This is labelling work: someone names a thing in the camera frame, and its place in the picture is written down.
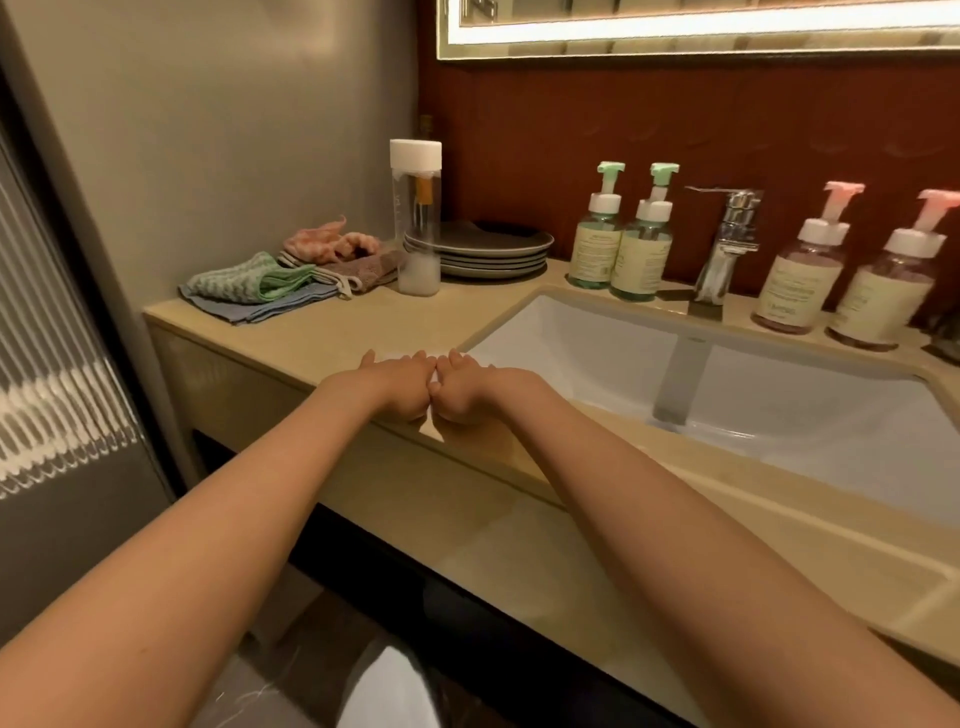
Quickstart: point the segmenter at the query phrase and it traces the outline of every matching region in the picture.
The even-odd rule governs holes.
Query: forearm
[[[495,408],[662,630],[668,655],[683,653],[711,673],[733,698],[727,708],[777,725],[930,726],[960,717],[918,672],[679,478],[538,377],[497,376]],[[704,700],[705,709],[715,702]]]
[[[359,379],[321,384],[0,652],[0,723],[188,723],[376,408]]]

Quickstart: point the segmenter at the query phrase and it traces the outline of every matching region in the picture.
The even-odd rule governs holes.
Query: bathroom sink
[[[925,382],[885,362],[559,292],[470,352],[569,400],[960,526],[960,433]]]

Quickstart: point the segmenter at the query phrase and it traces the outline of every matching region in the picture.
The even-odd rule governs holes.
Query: washcloth
[[[399,251],[384,251],[376,255],[358,257],[346,263],[329,263],[314,271],[314,279],[323,282],[342,283],[341,294],[353,298],[353,294],[367,293],[378,285],[385,285],[396,279],[399,266]],[[277,257],[280,265],[297,266],[303,261],[286,251]]]
[[[292,311],[308,303],[323,301],[337,295],[337,286],[332,283],[308,283],[300,290],[289,293],[281,299],[269,303],[228,303],[226,301],[212,301],[202,296],[191,294],[185,285],[180,287],[180,295],[218,319],[229,321],[231,324],[256,324],[261,321],[279,316],[281,313]]]
[[[355,292],[366,293],[378,285],[395,279],[399,262],[399,251],[384,251],[376,255],[358,257],[347,263],[328,263],[322,266],[321,270],[360,279],[360,289]]]
[[[372,235],[362,232],[341,234],[346,224],[347,218],[341,216],[336,222],[298,231],[283,243],[283,250],[304,262],[318,265],[354,260],[358,251],[363,252],[361,255],[380,252],[380,241]]]
[[[287,268],[298,268],[303,265],[302,260],[286,251],[276,257],[276,262]],[[337,286],[340,295],[345,299],[353,298],[353,292],[359,291],[363,287],[363,283],[357,277],[341,276],[339,273],[333,273],[320,267],[314,268],[312,276],[317,283],[332,283]]]
[[[219,271],[200,273],[181,288],[185,296],[231,303],[269,303],[296,291],[311,280],[316,266],[284,268],[269,253]]]

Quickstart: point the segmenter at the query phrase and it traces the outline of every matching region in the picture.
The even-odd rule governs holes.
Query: wrist
[[[549,386],[543,377],[526,369],[491,369],[484,388],[484,402],[498,417],[509,416],[513,405],[522,405],[530,393]]]
[[[374,369],[354,369],[330,375],[315,392],[324,399],[332,397],[357,406],[367,418],[383,409],[389,400],[386,380]]]

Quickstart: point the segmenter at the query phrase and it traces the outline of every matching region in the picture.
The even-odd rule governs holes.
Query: frosted glass panel
[[[0,500],[142,439],[0,137]]]

